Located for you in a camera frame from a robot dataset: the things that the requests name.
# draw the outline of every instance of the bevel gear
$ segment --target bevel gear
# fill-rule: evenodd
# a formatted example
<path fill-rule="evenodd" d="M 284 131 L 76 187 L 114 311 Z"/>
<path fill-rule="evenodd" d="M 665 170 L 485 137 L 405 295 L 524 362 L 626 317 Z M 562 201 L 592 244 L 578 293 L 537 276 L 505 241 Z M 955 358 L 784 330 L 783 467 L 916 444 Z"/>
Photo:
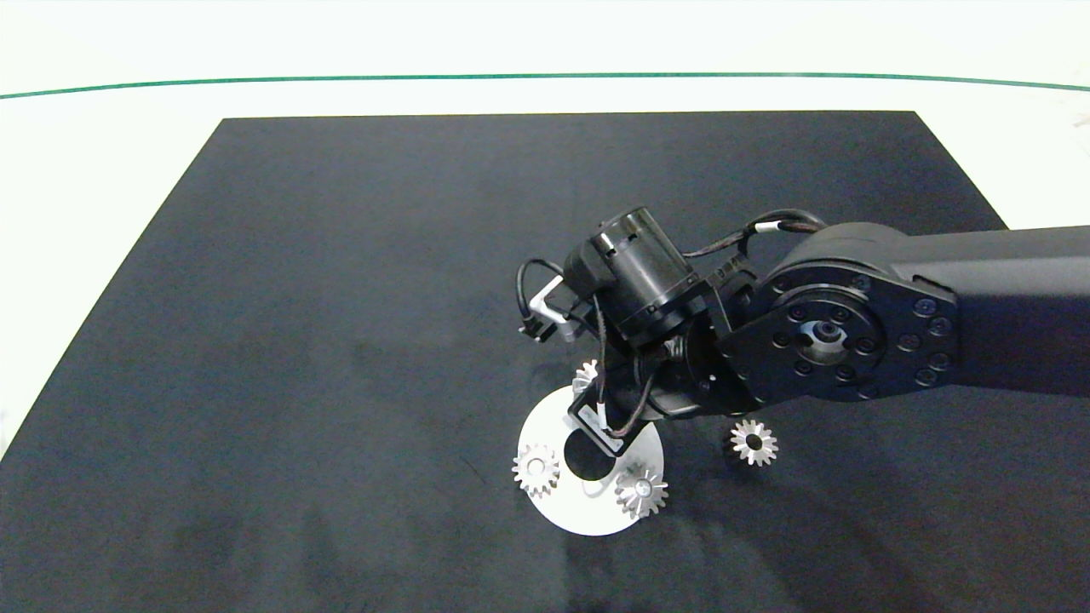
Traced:
<path fill-rule="evenodd" d="M 583 362 L 582 368 L 576 369 L 576 377 L 571 380 L 571 390 L 576 396 L 582 394 L 584 389 L 591 386 L 594 378 L 598 376 L 597 365 L 597 360 L 591 360 L 590 362 Z"/>
<path fill-rule="evenodd" d="M 750 466 L 770 465 L 776 459 L 776 437 L 772 431 L 759 423 L 756 420 L 742 420 L 735 424 L 730 431 L 734 436 L 730 443 L 739 459 L 748 461 Z"/>
<path fill-rule="evenodd" d="M 511 471 L 526 494 L 540 497 L 556 488 L 560 478 L 560 462 L 553 449 L 545 445 L 526 445 L 514 458 Z"/>
<path fill-rule="evenodd" d="M 667 483 L 662 472 L 642 462 L 633 462 L 617 476 L 617 504 L 634 519 L 641 519 L 666 506 Z"/>

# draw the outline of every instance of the cable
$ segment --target cable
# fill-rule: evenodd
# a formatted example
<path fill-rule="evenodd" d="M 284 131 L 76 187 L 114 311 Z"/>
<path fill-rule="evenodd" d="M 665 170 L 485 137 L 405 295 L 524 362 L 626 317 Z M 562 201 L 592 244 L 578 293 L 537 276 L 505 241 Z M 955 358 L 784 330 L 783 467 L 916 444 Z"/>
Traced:
<path fill-rule="evenodd" d="M 598 317 L 598 407 L 605 405 L 606 396 L 606 316 L 602 314 L 602 306 L 598 305 L 598 295 L 591 295 L 594 300 L 594 312 Z"/>
<path fill-rule="evenodd" d="M 625 422 L 625 425 L 620 426 L 619 430 L 607 428 L 606 434 L 613 438 L 628 436 L 628 433 L 632 431 L 632 426 L 635 425 L 635 421 L 640 418 L 640 413 L 643 412 L 643 407 L 647 405 L 647 397 L 651 396 L 651 387 L 655 384 L 655 376 L 657 374 L 658 369 L 655 369 L 652 371 L 651 376 L 647 377 L 647 382 L 643 384 L 643 393 L 640 394 L 640 401 L 635 405 L 635 409 L 632 410 L 632 414 L 628 416 L 628 421 Z"/>
<path fill-rule="evenodd" d="M 738 251 L 746 255 L 749 249 L 750 237 L 760 231 L 756 226 L 759 224 L 770 224 L 773 221 L 777 223 L 776 229 L 786 232 L 813 233 L 828 227 L 825 221 L 822 221 L 822 219 L 813 213 L 802 211 L 800 208 L 777 208 L 754 217 L 741 229 L 730 232 L 707 247 L 698 249 L 697 251 L 682 253 L 681 255 L 690 259 L 703 257 L 704 255 L 722 251 L 736 244 L 738 245 Z"/>
<path fill-rule="evenodd" d="M 514 293 L 516 300 L 519 302 L 519 313 L 522 314 L 523 320 L 530 317 L 530 306 L 526 305 L 526 292 L 523 289 L 523 279 L 526 276 L 526 268 L 529 268 L 531 264 L 544 266 L 557 275 L 560 275 L 561 277 L 564 276 L 564 268 L 560 268 L 558 264 L 554 264 L 548 260 L 542 260 L 541 257 L 531 257 L 519 266 L 519 271 L 514 273 Z"/>

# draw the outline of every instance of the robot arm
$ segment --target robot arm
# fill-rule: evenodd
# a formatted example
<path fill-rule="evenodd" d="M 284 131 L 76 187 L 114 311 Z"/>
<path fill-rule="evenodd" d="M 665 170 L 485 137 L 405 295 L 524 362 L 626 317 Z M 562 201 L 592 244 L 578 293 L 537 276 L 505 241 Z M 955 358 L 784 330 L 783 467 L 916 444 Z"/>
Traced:
<path fill-rule="evenodd" d="M 1090 396 L 1090 227 L 908 237 L 774 213 L 682 254 L 638 208 L 601 224 L 531 301 L 547 316 L 530 327 L 567 323 L 569 340 L 601 315 L 605 372 L 569 412 L 603 452 L 647 420 L 799 396 L 950 383 Z M 812 233 L 759 278 L 746 241 L 763 229 Z M 711 275 L 689 264 L 726 245 L 738 253 Z M 594 394 L 605 424 L 585 410 Z"/>

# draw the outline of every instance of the silver spur gear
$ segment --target silver spur gear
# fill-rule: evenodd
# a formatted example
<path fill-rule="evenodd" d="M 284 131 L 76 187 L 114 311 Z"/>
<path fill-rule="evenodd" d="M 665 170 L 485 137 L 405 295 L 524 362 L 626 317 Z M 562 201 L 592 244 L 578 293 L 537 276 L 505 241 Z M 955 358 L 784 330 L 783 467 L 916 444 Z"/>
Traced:
<path fill-rule="evenodd" d="M 666 506 L 667 483 L 663 481 L 662 471 L 642 462 L 633 462 L 617 476 L 617 504 L 630 517 L 641 519 L 652 512 Z"/>
<path fill-rule="evenodd" d="M 750 466 L 766 466 L 776 459 L 776 437 L 772 431 L 756 420 L 742 420 L 735 424 L 730 431 L 730 444 L 734 445 L 734 453 L 742 461 L 748 461 Z"/>
<path fill-rule="evenodd" d="M 591 386 L 594 378 L 598 376 L 598 361 L 591 360 L 583 362 L 582 368 L 576 369 L 576 377 L 571 380 L 571 392 L 579 396 L 584 389 Z"/>
<path fill-rule="evenodd" d="M 526 494 L 543 496 L 556 488 L 560 478 L 560 462 L 553 449 L 545 445 L 526 445 L 514 458 L 511 471 Z"/>

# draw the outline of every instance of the white circular disk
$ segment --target white circular disk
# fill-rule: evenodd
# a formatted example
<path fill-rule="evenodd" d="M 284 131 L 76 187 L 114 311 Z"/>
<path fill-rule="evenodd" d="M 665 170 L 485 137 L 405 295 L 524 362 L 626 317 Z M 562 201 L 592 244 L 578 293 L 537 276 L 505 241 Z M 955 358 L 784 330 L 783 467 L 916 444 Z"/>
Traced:
<path fill-rule="evenodd" d="M 617 458 L 609 474 L 598 481 L 584 481 L 564 461 L 564 445 L 579 425 L 568 416 L 573 397 L 571 386 L 561 387 L 537 402 L 519 435 L 519 450 L 526 445 L 546 445 L 560 462 L 556 488 L 542 496 L 530 496 L 546 519 L 569 532 L 585 537 L 602 537 L 619 532 L 637 522 L 619 504 L 614 493 L 617 474 L 633 462 L 655 467 L 663 465 L 663 442 L 654 423 L 649 423 L 632 441 L 625 455 Z"/>

